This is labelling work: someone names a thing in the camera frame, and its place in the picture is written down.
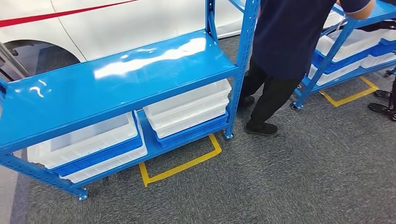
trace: car door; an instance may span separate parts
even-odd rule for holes
[[[52,4],[63,12],[123,1],[52,0]],[[85,58],[92,60],[176,36],[173,11],[174,0],[137,0],[59,19]]]

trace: black shoe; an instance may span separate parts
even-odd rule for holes
[[[390,92],[385,91],[385,90],[376,90],[374,92],[374,96],[384,98],[384,99],[390,99]]]
[[[370,103],[369,105],[367,105],[367,107],[371,111],[382,114],[382,115],[388,117],[391,121],[396,122],[396,111],[395,110],[391,110],[382,104],[376,104],[376,103]]]
[[[240,98],[238,102],[238,107],[240,108],[248,108],[251,105],[255,104],[255,98],[252,96],[248,96],[245,98]]]
[[[257,125],[257,124],[248,122],[245,125],[245,132],[248,134],[271,136],[271,135],[276,134],[277,131],[278,131],[278,127],[276,125],[268,124],[268,123]]]

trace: person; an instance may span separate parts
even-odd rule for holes
[[[251,113],[245,131],[273,135],[278,128],[266,123],[292,95],[305,73],[323,25],[336,0],[262,0],[253,38],[250,68],[245,74],[239,108],[252,106],[252,96],[263,92]],[[375,0],[339,0],[347,16],[368,18]]]

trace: floor marking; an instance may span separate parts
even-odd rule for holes
[[[325,91],[319,91],[319,92],[320,92],[331,104],[333,104],[333,106],[338,107],[338,106],[341,106],[341,105],[343,105],[343,104],[349,103],[349,102],[351,102],[351,101],[354,101],[354,100],[356,100],[356,99],[359,99],[359,98],[361,98],[361,97],[363,97],[363,96],[366,96],[366,95],[368,95],[368,94],[370,94],[370,93],[372,93],[372,92],[378,90],[378,87],[377,87],[374,83],[372,83],[372,82],[370,82],[368,79],[366,79],[365,77],[360,77],[360,79],[363,80],[363,82],[365,82],[370,88],[368,88],[368,89],[366,89],[366,90],[364,90],[364,91],[358,92],[358,93],[356,93],[356,94],[354,94],[354,95],[351,95],[351,96],[349,96],[349,97],[346,97],[346,98],[344,98],[344,99],[340,99],[340,100],[338,100],[338,101],[335,101],[335,100],[334,100],[329,94],[327,94]]]
[[[193,159],[193,160],[191,160],[189,162],[186,162],[186,163],[184,163],[182,165],[174,167],[174,168],[172,168],[170,170],[167,170],[167,171],[165,171],[163,173],[155,175],[153,177],[149,177],[149,174],[148,174],[147,169],[146,169],[146,164],[144,162],[139,163],[139,169],[140,169],[140,173],[141,173],[141,178],[143,179],[144,186],[147,187],[149,183],[160,181],[160,180],[168,178],[168,177],[170,177],[170,176],[172,176],[174,174],[180,173],[183,170],[186,170],[186,169],[188,169],[190,167],[193,167],[193,166],[195,166],[195,165],[197,165],[199,163],[202,163],[202,162],[204,162],[204,161],[206,161],[206,160],[208,160],[210,158],[215,157],[219,153],[221,153],[221,147],[220,147],[219,143],[217,142],[216,137],[213,134],[210,134],[209,135],[209,139],[210,139],[210,141],[211,141],[211,143],[212,143],[212,145],[214,147],[213,151],[211,151],[209,153],[206,153],[205,155],[202,155],[202,156],[200,156],[200,157],[198,157],[196,159]]]

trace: black trousers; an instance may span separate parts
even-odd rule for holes
[[[262,124],[268,120],[287,102],[301,80],[302,78],[284,80],[272,77],[250,58],[250,68],[243,79],[240,98],[243,99],[255,94],[261,85],[264,84],[262,95],[250,115],[250,122]]]

